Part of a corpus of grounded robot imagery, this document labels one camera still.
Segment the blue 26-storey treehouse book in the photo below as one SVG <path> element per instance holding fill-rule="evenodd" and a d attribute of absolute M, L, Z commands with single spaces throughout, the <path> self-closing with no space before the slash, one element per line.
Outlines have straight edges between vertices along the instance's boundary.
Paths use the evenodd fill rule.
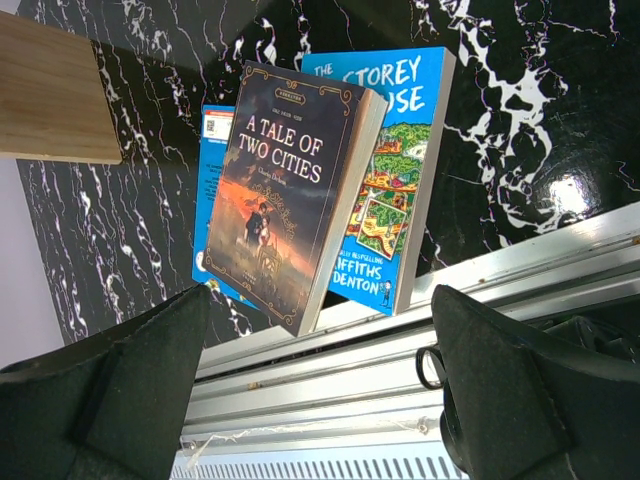
<path fill-rule="evenodd" d="M 388 102 L 329 285 L 385 315 L 410 304 L 455 63 L 445 47 L 302 61 L 305 73 L 371 88 Z"/>

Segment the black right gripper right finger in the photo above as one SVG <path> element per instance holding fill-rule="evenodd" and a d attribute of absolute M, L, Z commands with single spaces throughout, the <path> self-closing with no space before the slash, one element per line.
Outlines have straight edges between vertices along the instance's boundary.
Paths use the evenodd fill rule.
<path fill-rule="evenodd" d="M 448 286 L 432 297 L 442 437 L 473 479 L 639 475 L 639 305 L 521 322 Z"/>

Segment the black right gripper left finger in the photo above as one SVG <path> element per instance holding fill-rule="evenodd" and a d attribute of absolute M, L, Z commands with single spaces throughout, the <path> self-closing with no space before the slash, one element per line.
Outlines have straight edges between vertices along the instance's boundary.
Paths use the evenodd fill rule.
<path fill-rule="evenodd" d="M 3 368 L 2 478 L 168 478 L 209 307 L 209 290 L 196 286 Z"/>

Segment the blue back-cover treehouse book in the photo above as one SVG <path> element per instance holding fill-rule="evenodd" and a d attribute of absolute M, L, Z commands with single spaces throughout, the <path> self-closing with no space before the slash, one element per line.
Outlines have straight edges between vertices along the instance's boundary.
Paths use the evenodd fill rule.
<path fill-rule="evenodd" d="M 197 283 L 208 284 L 233 300 L 250 307 L 250 303 L 233 288 L 219 280 L 205 269 L 209 222 L 215 202 L 217 185 L 222 172 L 227 142 L 232 126 L 233 106 L 203 106 L 201 140 L 199 147 L 197 193 L 194 222 L 194 247 L 192 254 L 192 279 Z"/>

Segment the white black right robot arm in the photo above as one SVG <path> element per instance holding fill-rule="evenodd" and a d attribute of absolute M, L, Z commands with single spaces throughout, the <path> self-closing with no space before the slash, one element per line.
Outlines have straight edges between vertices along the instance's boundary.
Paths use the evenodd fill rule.
<path fill-rule="evenodd" d="M 5 479 L 166 479 L 204 343 L 193 287 L 103 333 L 1 372 Z M 448 286 L 430 352 L 448 454 L 473 479 L 635 479 L 639 363 L 585 324 L 539 330 Z"/>

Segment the dark Tale of Two Cities book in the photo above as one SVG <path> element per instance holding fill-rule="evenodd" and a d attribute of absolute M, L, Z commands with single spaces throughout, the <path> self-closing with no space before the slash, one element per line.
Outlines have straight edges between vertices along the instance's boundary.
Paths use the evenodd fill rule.
<path fill-rule="evenodd" d="M 367 87 L 244 66 L 203 263 L 293 336 L 317 323 L 386 112 Z"/>

